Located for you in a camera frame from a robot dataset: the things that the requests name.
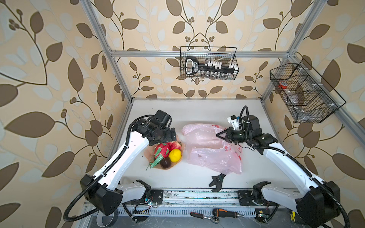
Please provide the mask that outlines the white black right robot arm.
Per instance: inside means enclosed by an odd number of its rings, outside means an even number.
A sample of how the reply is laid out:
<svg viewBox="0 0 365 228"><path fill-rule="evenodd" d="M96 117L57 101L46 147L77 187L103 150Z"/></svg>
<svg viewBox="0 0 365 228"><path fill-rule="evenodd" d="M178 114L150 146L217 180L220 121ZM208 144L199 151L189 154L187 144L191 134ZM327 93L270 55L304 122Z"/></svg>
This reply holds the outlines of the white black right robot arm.
<svg viewBox="0 0 365 228"><path fill-rule="evenodd" d="M298 214L312 228L327 227L326 223L341 215L344 227L351 226L350 219L340 203L340 188L332 181L326 182L309 171L271 134L264 134L259 120L249 114L244 106L239 116L228 118L231 127L217 133L217 137L235 145L245 143L272 161L296 186L297 190L287 190L275 186L270 181L262 181L253 186L252 201L261 205L273 202Z"/></svg>

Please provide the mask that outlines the peach fruit plate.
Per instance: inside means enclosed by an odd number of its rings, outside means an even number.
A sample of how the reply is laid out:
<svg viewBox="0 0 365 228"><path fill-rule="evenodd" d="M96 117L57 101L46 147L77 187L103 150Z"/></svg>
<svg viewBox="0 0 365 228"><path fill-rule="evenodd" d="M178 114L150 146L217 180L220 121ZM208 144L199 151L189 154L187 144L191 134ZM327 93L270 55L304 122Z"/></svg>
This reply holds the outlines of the peach fruit plate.
<svg viewBox="0 0 365 228"><path fill-rule="evenodd" d="M143 153L148 161L146 171L148 169L168 170L182 161L184 144L177 136L175 141L148 146Z"/></svg>

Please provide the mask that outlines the pink plastic bag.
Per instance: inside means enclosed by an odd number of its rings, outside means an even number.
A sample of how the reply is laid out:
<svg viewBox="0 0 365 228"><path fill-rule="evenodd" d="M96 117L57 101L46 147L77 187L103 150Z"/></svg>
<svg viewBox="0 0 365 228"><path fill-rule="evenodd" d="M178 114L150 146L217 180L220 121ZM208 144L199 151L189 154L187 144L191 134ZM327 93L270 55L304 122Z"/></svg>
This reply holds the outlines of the pink plastic bag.
<svg viewBox="0 0 365 228"><path fill-rule="evenodd" d="M187 162L222 174L242 173L242 148L216 135L225 130L214 124L193 123L182 128Z"/></svg>

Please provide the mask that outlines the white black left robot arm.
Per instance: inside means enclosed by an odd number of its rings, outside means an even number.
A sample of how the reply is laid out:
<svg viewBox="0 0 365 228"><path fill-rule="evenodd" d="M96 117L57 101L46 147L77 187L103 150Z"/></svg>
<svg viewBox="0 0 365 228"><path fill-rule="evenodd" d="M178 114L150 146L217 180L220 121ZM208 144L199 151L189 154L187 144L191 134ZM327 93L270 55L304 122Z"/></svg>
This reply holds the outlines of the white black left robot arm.
<svg viewBox="0 0 365 228"><path fill-rule="evenodd" d="M81 179L82 191L65 209L64 221L81 220L96 212L109 216L120 204L144 198L149 188L145 182L136 180L119 188L119 181L132 161L146 147L176 140L175 129L171 127L172 120L172 117L162 110L158 110L154 115L136 118L126 131L122 147L94 175L86 174ZM69 216L71 209L81 198L85 198L95 209L79 216Z"/></svg>

